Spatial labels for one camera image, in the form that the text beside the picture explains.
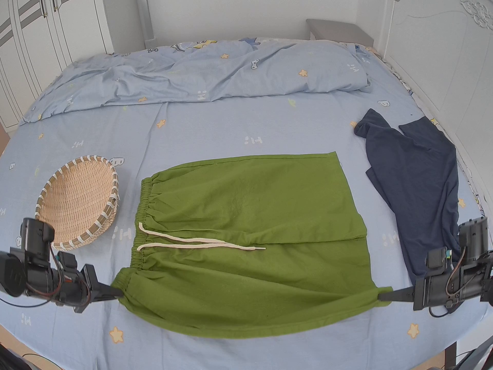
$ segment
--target white drawstring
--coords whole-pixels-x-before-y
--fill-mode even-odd
[[[196,248],[217,248],[217,247],[227,247],[227,248],[236,248],[244,251],[253,251],[253,250],[265,250],[263,247],[243,247],[241,245],[231,244],[223,240],[217,240],[214,238],[181,238],[174,237],[169,234],[159,233],[157,231],[151,231],[144,229],[144,225],[142,222],[139,222],[139,229],[147,234],[152,234],[154,236],[168,238],[174,241],[182,241],[187,243],[206,243],[206,244],[162,244],[162,243],[149,243],[140,245],[137,250],[141,251],[142,248],[150,248],[150,247],[166,247],[166,248],[183,248],[183,249],[196,249]]]

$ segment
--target wardrobe door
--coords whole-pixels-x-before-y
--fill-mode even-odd
[[[18,34],[20,44],[25,50],[29,70],[32,71],[34,85],[41,93],[52,83],[62,69],[65,61],[59,59],[60,43],[54,27],[49,0],[14,0],[19,13]]]
[[[95,0],[51,0],[55,23],[66,59],[72,62],[107,53]]]
[[[14,40],[16,32],[12,0],[0,0],[0,119],[7,132],[15,129],[37,97],[22,53]]]

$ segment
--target wicker basket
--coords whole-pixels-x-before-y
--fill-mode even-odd
[[[92,243],[113,223],[118,208],[118,174],[109,160],[82,156],[46,182],[35,218],[55,229],[53,248],[69,251]]]

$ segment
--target basket rim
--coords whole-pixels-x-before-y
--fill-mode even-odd
[[[43,207],[44,195],[48,193],[48,189],[52,187],[52,185],[55,183],[58,177],[63,176],[64,172],[69,171],[71,167],[76,166],[77,164],[80,163],[88,163],[88,162],[105,163],[110,167],[113,177],[113,187],[111,189],[111,194],[107,199],[105,208],[103,209],[99,217],[94,221],[92,226],[88,228],[85,232],[83,232],[80,236],[77,236],[74,239],[70,239],[69,241],[63,241],[61,243],[52,243],[53,248],[57,250],[75,249],[92,242],[94,236],[96,236],[96,234],[102,229],[106,221],[110,218],[111,213],[116,212],[116,208],[118,207],[118,173],[116,172],[116,169],[107,158],[97,155],[87,155],[87,156],[81,156],[77,159],[73,159],[70,162],[65,163],[65,165],[63,165],[57,171],[55,171],[55,173],[46,182],[43,189],[41,190],[41,194],[37,198],[34,218],[40,219],[41,216],[40,210]]]

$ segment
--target navy blue garment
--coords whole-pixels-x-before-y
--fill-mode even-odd
[[[369,109],[354,128],[366,138],[375,189],[395,213],[404,262],[411,281],[426,274],[429,250],[447,247],[460,256],[455,146],[425,116],[392,129]]]

